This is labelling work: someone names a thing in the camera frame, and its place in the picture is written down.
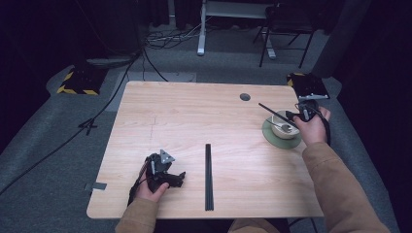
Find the chair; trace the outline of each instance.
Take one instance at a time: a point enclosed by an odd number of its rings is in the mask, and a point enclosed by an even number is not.
[[[304,49],[288,47],[272,48],[277,50],[304,50],[304,53],[299,63],[299,68],[302,67],[306,53],[312,41],[313,34],[315,33],[315,31],[318,30],[318,26],[316,25],[317,14],[312,14],[314,12],[314,8],[302,5],[299,2],[300,1],[289,1],[284,3],[278,2],[275,3],[274,6],[266,8],[266,22],[260,28],[260,30],[254,38],[255,42],[259,35],[265,35],[264,47],[261,52],[259,67],[261,67],[261,64],[263,62],[263,57],[266,49],[270,49],[267,46],[267,41],[270,35],[292,35],[293,38],[288,43],[288,46],[290,46],[291,43],[293,43],[299,35],[306,34],[309,35],[309,39]]]

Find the black stick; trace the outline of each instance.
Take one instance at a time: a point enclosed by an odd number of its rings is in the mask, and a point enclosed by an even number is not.
[[[206,211],[213,211],[214,210],[214,203],[213,203],[213,180],[212,180],[212,153],[211,153],[211,145],[206,144],[206,167],[205,167],[205,175],[206,175],[206,200],[205,200],[205,209]]]
[[[287,123],[290,124],[291,126],[297,128],[297,126],[296,126],[292,121],[288,120],[286,117],[284,117],[284,116],[276,113],[275,111],[267,108],[266,106],[264,106],[264,105],[262,105],[262,104],[260,104],[260,103],[258,103],[258,104],[259,104],[261,107],[263,107],[265,110],[269,111],[269,112],[270,112],[271,114],[273,114],[274,116],[276,116],[276,117],[284,120],[285,122],[287,122]]]

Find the beige sleeve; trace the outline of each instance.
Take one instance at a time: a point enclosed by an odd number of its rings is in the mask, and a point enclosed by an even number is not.
[[[303,152],[329,232],[390,232],[379,220],[354,175],[326,143]]]
[[[136,198],[126,209],[116,226],[117,233],[152,233],[158,204],[146,199]]]

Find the green plate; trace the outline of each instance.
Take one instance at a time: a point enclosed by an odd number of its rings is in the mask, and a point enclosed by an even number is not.
[[[263,132],[264,138],[273,146],[280,148],[280,149],[293,149],[297,147],[300,144],[300,141],[302,141],[302,138],[300,137],[300,134],[297,134],[294,136],[292,139],[281,139],[278,136],[276,136],[273,131],[272,131],[272,125],[267,122],[267,120],[264,121],[263,126],[261,127],[261,131]]]

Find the bowl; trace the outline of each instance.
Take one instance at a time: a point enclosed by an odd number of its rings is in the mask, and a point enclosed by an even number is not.
[[[282,117],[286,117],[286,111],[279,111],[276,112],[277,114],[281,115]],[[272,116],[272,131],[273,133],[281,139],[292,139],[297,134],[299,134],[299,130],[281,118],[273,115]]]

